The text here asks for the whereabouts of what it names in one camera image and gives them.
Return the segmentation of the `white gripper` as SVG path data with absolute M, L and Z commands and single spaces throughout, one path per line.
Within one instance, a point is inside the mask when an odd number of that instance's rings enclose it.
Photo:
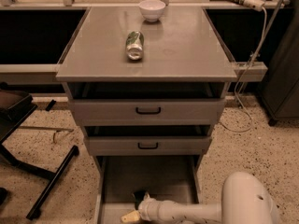
M 162 218 L 160 217 L 160 209 L 162 201 L 157 201 L 151 198 L 148 193 L 142 195 L 140 204 L 137 210 L 131 211 L 128 214 L 121 217 L 122 223 L 136 223 L 142 218 L 147 221 L 158 221 L 160 222 Z

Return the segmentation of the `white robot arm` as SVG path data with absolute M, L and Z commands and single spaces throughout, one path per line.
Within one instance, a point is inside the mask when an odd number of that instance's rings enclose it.
M 221 203 L 182 204 L 158 201 L 145 190 L 134 193 L 135 210 L 121 222 L 157 224 L 279 224 L 278 207 L 263 184 L 245 172 L 234 172 L 224 181 Z

